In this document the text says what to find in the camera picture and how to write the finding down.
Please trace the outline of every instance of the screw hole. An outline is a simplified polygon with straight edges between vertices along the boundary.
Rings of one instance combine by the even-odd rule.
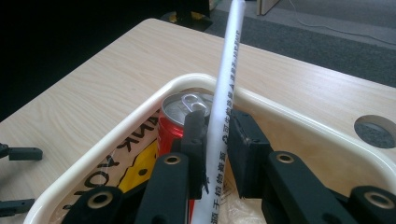
[[[165,159],[165,163],[169,165],[178,164],[180,162],[180,157],[178,156],[169,156]]]
[[[293,157],[291,157],[288,154],[284,154],[284,153],[276,155],[276,159],[278,161],[283,162],[283,163],[292,163],[292,162],[294,162],[294,158]]]
[[[373,205],[383,209],[392,209],[395,207],[395,204],[391,199],[378,192],[374,192],[374,191],[365,192],[364,198]]]
[[[113,200],[113,194],[109,191],[103,191],[91,196],[87,201],[87,205],[92,209],[105,207]]]

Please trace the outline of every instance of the white plastic tube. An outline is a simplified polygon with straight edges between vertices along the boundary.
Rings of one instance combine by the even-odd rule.
[[[227,21],[224,49],[207,131],[206,175],[208,193],[195,201],[191,223],[218,223],[220,195],[224,181],[230,111],[233,107],[233,87],[245,13],[245,0],[233,0]]]

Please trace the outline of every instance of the black connector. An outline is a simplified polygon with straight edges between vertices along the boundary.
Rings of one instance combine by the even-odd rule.
[[[184,122],[180,153],[189,158],[190,199],[201,199],[206,183],[206,133],[205,115],[202,110],[188,114]]]
[[[239,197],[262,197],[265,182],[262,165],[271,152],[271,144],[254,118],[245,112],[232,110],[228,159]]]
[[[0,143],[0,158],[6,156],[10,161],[41,161],[43,151],[36,147],[9,147]]]
[[[0,217],[13,217],[26,213],[35,203],[35,199],[0,202]]]

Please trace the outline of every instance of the tray rim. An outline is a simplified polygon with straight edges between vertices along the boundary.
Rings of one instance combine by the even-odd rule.
[[[30,209],[23,223],[43,223],[43,221],[48,223],[50,215],[59,203],[59,200],[56,200],[56,198],[63,199],[67,196],[78,181],[82,180],[94,166],[101,162],[103,158],[117,146],[120,139],[124,139],[131,132],[136,130],[141,124],[141,120],[148,119],[153,112],[161,107],[161,102],[165,96],[192,88],[214,91],[215,86],[216,79],[203,73],[189,73],[170,80],[162,88],[152,94],[147,101],[123,119],[79,160],[69,167],[55,182],[45,189],[35,201],[35,204]],[[367,161],[371,161],[372,165],[376,166],[376,168],[383,170],[383,174],[387,177],[387,180],[389,180],[390,191],[396,193],[396,163],[386,154],[377,150],[377,148],[368,146],[360,139],[338,132],[335,129],[312,120],[292,109],[260,96],[259,94],[240,87],[235,87],[234,103],[237,105],[239,101],[265,106],[276,111],[283,119],[301,123],[307,129],[320,130],[319,134],[326,134],[326,138],[331,139],[331,141],[339,142],[343,146],[347,145],[347,148],[351,149],[352,153],[363,156]],[[69,183],[71,178],[78,181],[75,181],[74,185],[68,185],[67,183]]]

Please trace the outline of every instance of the yellow label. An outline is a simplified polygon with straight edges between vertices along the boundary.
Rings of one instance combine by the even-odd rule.
[[[152,170],[154,169],[156,159],[157,140],[153,141],[134,158],[132,166],[128,167],[119,184],[119,188],[122,192],[133,189],[146,180],[149,180]]]

